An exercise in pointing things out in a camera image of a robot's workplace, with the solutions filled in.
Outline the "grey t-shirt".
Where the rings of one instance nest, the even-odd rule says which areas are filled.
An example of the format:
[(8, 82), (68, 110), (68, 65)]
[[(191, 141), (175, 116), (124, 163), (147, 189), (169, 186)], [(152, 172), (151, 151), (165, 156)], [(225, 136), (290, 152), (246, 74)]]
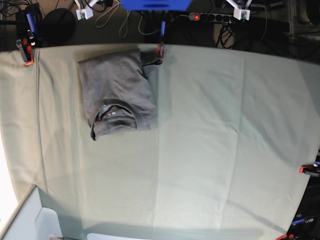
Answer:
[(84, 112), (94, 141), (117, 131), (150, 128), (157, 105), (148, 71), (161, 64), (155, 50), (138, 48), (77, 63)]

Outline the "red black centre clamp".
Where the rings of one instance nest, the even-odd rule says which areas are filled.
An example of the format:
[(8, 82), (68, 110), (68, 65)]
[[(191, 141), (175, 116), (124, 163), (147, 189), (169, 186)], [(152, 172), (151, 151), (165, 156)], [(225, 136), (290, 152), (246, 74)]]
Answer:
[(166, 30), (166, 22), (163, 20), (161, 22), (160, 35), (159, 35), (160, 43), (157, 48), (157, 56), (161, 60), (163, 60), (165, 56), (165, 30)]

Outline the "red black clamp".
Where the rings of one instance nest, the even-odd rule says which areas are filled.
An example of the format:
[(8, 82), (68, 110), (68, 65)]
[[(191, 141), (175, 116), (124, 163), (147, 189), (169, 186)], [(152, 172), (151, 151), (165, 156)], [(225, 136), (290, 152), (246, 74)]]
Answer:
[(311, 177), (320, 177), (320, 161), (316, 160), (313, 164), (302, 165), (299, 170), (300, 174), (309, 175)]
[(161, 60), (163, 60), (165, 56), (165, 30), (166, 30), (166, 22), (163, 20), (161, 22), (160, 35), (159, 35), (160, 43), (157, 48), (157, 56)]
[(33, 3), (24, 10), (15, 14), (16, 20), (16, 47), (18, 48), (24, 64), (30, 66), (34, 63), (33, 48), (39, 38), (39, 23), (42, 20), (39, 4)]

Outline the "green table cloth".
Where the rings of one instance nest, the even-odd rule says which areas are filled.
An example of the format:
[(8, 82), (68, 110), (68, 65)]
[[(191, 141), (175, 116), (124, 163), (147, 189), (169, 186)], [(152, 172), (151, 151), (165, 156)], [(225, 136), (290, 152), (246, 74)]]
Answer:
[(289, 228), (320, 146), (320, 67), (169, 45), (150, 74), (150, 130), (92, 140), (78, 62), (134, 44), (0, 54), (0, 129), (18, 200), (31, 185), (62, 235), (274, 240)]

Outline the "white power strip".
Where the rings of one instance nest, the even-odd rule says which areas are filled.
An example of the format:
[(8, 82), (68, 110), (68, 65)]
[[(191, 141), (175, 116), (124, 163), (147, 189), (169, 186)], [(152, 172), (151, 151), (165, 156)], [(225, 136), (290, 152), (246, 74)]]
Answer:
[(186, 16), (191, 21), (210, 22), (218, 24), (233, 24), (236, 22), (236, 19), (229, 14), (190, 12)]

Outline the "red black right clamp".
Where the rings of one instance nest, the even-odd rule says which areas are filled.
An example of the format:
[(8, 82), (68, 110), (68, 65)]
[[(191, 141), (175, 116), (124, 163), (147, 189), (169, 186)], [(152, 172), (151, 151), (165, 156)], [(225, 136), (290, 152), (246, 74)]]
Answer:
[(302, 165), (299, 170), (300, 174), (309, 175), (311, 177), (320, 177), (320, 161), (316, 160), (313, 164)]

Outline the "red black left clamp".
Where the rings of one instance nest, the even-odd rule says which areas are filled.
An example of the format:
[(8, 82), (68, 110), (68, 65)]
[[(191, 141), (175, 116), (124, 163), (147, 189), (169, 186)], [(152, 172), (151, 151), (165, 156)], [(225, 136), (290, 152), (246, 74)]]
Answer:
[(24, 64), (30, 66), (34, 63), (33, 48), (39, 38), (39, 23), (42, 20), (39, 4), (33, 3), (24, 10), (15, 14), (16, 20), (16, 47), (18, 48)]

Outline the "red corner clamp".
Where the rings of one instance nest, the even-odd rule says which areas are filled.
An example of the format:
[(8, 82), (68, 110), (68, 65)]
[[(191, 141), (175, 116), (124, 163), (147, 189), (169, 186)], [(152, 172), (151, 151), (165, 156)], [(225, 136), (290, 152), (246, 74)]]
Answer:
[(295, 235), (290, 233), (290, 234), (284, 234), (278, 238), (276, 238), (275, 240), (294, 240), (295, 239)]

